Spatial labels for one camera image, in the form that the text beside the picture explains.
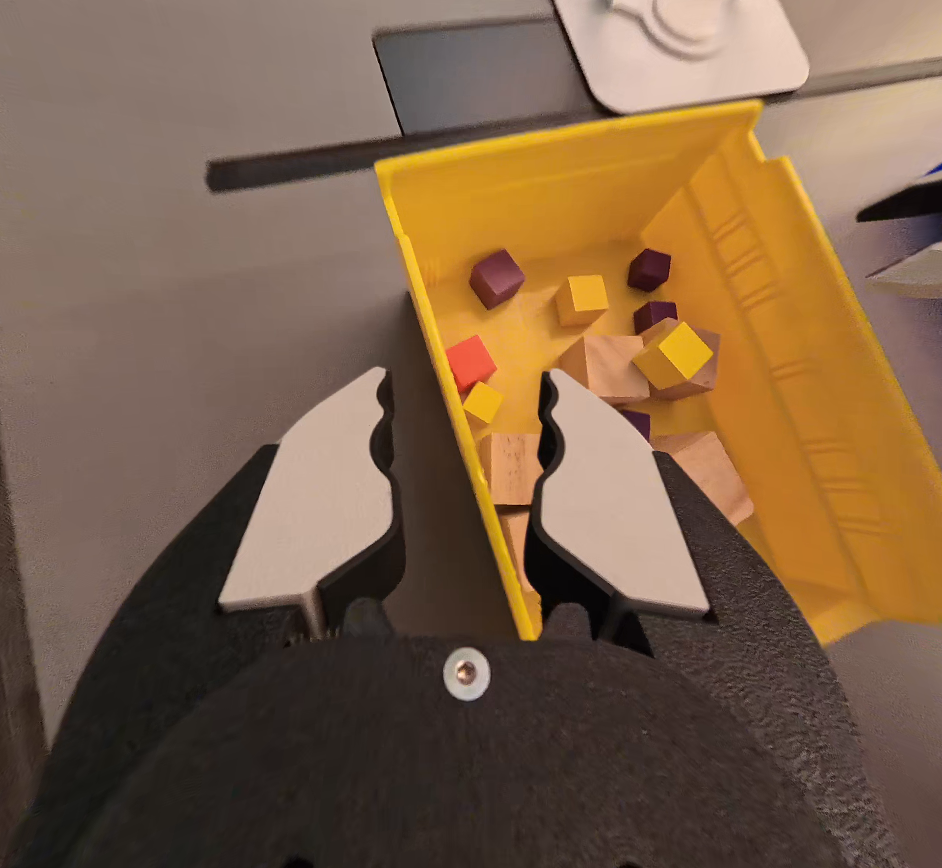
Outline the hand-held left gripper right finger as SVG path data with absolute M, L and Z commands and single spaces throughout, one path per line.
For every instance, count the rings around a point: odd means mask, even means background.
M 629 615 L 705 620 L 707 592 L 650 443 L 561 369 L 541 376 L 538 419 L 524 573 L 543 627 L 567 603 L 606 640 L 625 639 Z

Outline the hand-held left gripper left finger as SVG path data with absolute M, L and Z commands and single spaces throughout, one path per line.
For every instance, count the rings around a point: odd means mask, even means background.
M 223 612 L 296 608 L 323 638 L 355 601 L 389 597 L 406 567 L 393 421 L 392 374 L 375 366 L 289 427 L 218 594 Z

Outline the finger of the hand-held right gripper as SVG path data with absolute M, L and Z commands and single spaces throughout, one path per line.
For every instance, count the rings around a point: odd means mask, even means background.
M 866 277 L 874 289 L 910 298 L 941 298 L 941 249 L 923 249 Z
M 856 214 L 858 223 L 911 218 L 941 213 L 941 168 L 911 181 Z

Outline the pile of coloured wooden cubes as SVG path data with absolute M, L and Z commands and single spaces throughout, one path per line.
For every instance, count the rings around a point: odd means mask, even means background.
M 543 371 L 560 367 L 579 384 L 626 414 L 642 433 L 654 430 L 654 448 L 671 455 L 713 504 L 734 525 L 755 512 L 746 485 L 720 437 L 704 426 L 667 424 L 669 411 L 706 411 L 705 395 L 717 381 L 721 336 L 696 329 L 713 353 L 711 362 L 679 390 L 659 391 L 633 361 L 644 346 L 652 321 L 674 318 L 676 305 L 642 295 L 626 285 L 628 264 L 615 246 L 585 249 L 562 257 L 538 259 L 522 266 L 524 282 L 506 302 L 486 309 L 468 280 L 443 281 L 429 297 L 440 337 L 449 352 L 478 338 L 472 354 L 485 349 L 496 370 L 484 384 L 501 395 L 491 421 L 474 414 L 466 421 L 476 439 L 477 461 L 490 504 L 497 514 L 504 547 L 524 593 L 533 591 L 524 576 L 524 530 L 537 475 L 537 401 Z M 557 294 L 577 277 L 600 276 L 607 310 L 587 326 L 559 323 Z

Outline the yellow plastic box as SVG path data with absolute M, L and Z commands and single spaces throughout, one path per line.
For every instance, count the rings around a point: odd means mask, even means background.
M 377 164 L 410 293 L 517 634 L 536 629 L 477 456 L 535 433 L 540 377 L 583 332 L 555 296 L 599 275 L 588 327 L 626 335 L 646 248 L 680 318 L 721 337 L 718 383 L 641 411 L 717 433 L 755 505 L 743 532 L 822 643 L 880 619 L 939 624 L 940 471 L 756 101 L 611 119 Z

